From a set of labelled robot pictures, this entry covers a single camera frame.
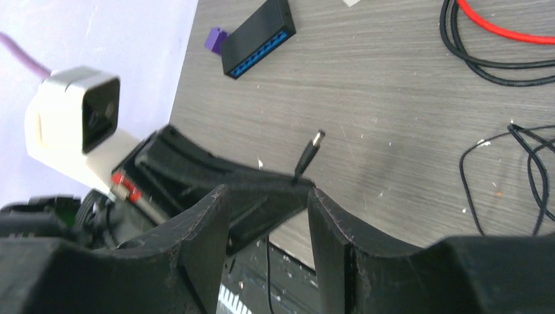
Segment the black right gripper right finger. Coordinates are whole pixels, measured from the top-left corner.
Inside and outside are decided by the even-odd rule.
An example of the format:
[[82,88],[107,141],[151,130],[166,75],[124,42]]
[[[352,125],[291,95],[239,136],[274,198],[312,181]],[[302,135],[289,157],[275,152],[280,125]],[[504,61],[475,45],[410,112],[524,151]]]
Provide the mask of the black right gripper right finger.
[[554,237],[453,236],[411,245],[308,194],[324,313],[553,313]]

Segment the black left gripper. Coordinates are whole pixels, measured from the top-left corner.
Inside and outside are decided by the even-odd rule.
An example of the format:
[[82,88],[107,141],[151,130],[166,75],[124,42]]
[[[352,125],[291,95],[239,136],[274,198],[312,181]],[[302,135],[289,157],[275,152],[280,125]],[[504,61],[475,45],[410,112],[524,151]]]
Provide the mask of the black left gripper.
[[141,141],[112,171],[148,220],[172,218],[220,184],[230,190],[226,253],[235,255],[305,210],[313,181],[218,157],[168,124]]

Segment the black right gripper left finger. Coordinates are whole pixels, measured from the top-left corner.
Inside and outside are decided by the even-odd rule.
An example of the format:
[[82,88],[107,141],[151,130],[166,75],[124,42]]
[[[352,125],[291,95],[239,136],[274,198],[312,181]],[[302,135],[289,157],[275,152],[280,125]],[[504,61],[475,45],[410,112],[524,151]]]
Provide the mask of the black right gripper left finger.
[[2,313],[215,313],[230,192],[197,204],[114,250],[47,237],[1,241]]

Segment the black network switch blue ports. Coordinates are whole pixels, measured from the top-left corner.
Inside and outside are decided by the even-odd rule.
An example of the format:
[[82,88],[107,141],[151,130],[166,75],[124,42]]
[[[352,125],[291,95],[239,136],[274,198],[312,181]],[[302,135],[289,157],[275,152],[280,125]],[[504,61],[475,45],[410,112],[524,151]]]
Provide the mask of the black network switch blue ports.
[[238,79],[296,34],[287,0],[265,1],[220,45],[223,72]]

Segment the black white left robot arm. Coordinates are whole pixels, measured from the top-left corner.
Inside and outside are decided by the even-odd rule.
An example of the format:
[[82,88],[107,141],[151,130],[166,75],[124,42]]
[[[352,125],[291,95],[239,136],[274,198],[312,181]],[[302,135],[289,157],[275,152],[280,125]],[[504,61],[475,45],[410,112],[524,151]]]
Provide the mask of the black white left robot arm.
[[140,142],[112,171],[110,200],[52,197],[7,205],[1,235],[66,239],[98,249],[164,249],[171,239],[192,252],[233,256],[305,210],[313,182],[302,174],[324,131],[308,142],[293,175],[219,158],[166,126]]

